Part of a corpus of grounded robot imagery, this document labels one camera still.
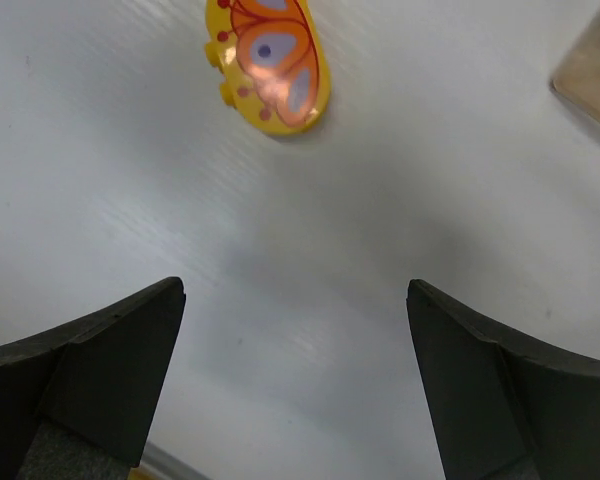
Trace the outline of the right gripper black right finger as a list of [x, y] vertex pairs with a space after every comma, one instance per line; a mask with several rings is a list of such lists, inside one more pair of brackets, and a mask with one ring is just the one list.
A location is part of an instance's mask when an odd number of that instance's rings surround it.
[[446, 478], [600, 479], [600, 360], [423, 280], [406, 307]]

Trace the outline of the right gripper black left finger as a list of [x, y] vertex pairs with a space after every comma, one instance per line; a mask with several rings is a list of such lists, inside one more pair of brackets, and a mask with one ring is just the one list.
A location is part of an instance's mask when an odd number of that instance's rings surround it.
[[0, 346], [0, 479], [125, 479], [145, 449], [185, 307], [168, 277]]

